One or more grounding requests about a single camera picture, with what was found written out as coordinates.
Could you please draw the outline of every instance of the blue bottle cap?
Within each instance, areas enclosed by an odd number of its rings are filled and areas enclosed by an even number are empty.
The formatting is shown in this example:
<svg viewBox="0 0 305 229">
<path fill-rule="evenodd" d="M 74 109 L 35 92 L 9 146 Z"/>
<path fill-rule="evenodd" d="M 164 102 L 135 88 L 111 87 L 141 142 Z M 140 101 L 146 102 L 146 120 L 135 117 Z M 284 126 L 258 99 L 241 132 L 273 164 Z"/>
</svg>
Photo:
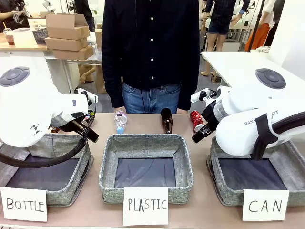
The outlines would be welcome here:
<svg viewBox="0 0 305 229">
<path fill-rule="evenodd" d="M 119 126 L 117 129 L 116 129 L 116 133 L 117 134 L 124 134 L 124 128 Z"/>
</svg>

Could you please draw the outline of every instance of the table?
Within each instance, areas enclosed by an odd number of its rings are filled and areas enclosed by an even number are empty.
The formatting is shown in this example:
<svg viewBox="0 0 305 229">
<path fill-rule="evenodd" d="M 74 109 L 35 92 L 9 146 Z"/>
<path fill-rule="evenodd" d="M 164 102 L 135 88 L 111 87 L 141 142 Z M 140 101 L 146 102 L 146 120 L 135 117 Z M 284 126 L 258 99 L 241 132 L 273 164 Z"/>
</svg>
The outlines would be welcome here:
<svg viewBox="0 0 305 229">
<path fill-rule="evenodd" d="M 96 55 L 93 55 L 86 61 L 78 60 L 58 60 L 53 53 L 48 50 L 46 45 L 37 44 L 32 31 L 18 32 L 14 34 L 15 45 L 9 45 L 5 35 L 0 33 L 0 58 L 2 63 L 12 62 L 16 57 L 18 62 L 32 62 L 39 60 L 42 73 L 49 72 L 53 83 L 63 94 L 74 94 L 75 88 L 79 85 L 79 71 L 77 65 L 72 64 L 101 64 Z"/>
<path fill-rule="evenodd" d="M 264 58 L 257 52 L 201 52 L 202 57 L 219 73 L 221 85 L 236 87 L 242 84 L 261 86 L 257 80 L 255 70 L 269 68 L 280 73 L 286 80 L 286 89 L 304 91 L 305 82 L 291 72 Z"/>
<path fill-rule="evenodd" d="M 15 43 L 15 45 L 9 45 L 5 39 L 5 35 L 0 33 L 0 50 L 13 51 L 13 50 L 35 50 L 35 51 L 46 51 L 47 46 L 37 44 L 35 40 L 25 39 L 23 43 Z"/>
<path fill-rule="evenodd" d="M 0 224 L 15 228 L 35 227 L 122 227 L 122 204 L 104 204 L 98 183 L 106 139 L 115 133 L 114 114 L 97 114 L 92 125 L 100 138 L 89 142 L 94 163 L 75 203 L 68 208 L 48 208 L 48 222 L 25 222 L 3 218 Z M 126 133 L 164 133 L 158 114 L 129 114 Z M 225 207 L 217 198 L 206 167 L 212 136 L 198 144 L 191 140 L 193 124 L 188 115 L 173 115 L 173 133 L 182 135 L 188 145 L 194 172 L 194 186 L 185 205 L 169 205 L 169 225 L 165 228 L 301 228 L 305 224 L 305 208 L 288 208 L 284 222 L 242 222 L 241 207 Z"/>
</svg>

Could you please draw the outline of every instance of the red can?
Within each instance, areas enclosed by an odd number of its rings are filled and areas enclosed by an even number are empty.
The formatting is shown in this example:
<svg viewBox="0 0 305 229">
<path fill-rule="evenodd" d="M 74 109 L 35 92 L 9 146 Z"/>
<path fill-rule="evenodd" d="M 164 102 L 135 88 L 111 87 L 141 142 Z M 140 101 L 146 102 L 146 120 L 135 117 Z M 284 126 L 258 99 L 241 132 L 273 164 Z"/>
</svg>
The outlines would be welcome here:
<svg viewBox="0 0 305 229">
<path fill-rule="evenodd" d="M 190 118 L 192 123 L 194 123 L 194 131 L 198 132 L 204 126 L 200 113 L 193 111 L 190 113 Z"/>
</svg>

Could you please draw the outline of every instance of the black shirt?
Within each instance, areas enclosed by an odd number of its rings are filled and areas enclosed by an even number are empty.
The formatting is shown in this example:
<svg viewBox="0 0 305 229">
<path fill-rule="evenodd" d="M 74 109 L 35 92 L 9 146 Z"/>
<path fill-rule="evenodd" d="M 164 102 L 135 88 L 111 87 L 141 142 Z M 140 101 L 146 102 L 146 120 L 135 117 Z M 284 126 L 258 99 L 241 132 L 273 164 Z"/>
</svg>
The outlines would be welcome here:
<svg viewBox="0 0 305 229">
<path fill-rule="evenodd" d="M 75 0 L 76 13 L 83 14 L 86 20 L 92 19 L 92 12 L 89 8 L 88 0 Z"/>
<path fill-rule="evenodd" d="M 205 12 L 210 12 L 215 1 L 211 19 L 219 24 L 228 25 L 232 19 L 236 0 L 208 0 Z M 242 11 L 246 12 L 250 0 L 244 0 Z"/>
<path fill-rule="evenodd" d="M 131 87 L 181 84 L 178 108 L 189 110 L 199 70 L 198 0 L 105 0 L 102 66 L 113 107 Z"/>
</svg>

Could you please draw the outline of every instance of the plastic bottle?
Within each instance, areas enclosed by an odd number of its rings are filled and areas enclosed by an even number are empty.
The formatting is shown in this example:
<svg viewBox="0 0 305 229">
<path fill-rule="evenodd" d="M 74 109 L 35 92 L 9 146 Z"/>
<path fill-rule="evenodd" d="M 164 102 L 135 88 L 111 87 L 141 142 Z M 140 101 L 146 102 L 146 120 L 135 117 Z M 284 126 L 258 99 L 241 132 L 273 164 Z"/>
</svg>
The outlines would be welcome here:
<svg viewBox="0 0 305 229">
<path fill-rule="evenodd" d="M 127 115 L 121 109 L 116 112 L 114 123 L 117 126 L 116 133 L 123 134 L 127 123 Z"/>
</svg>

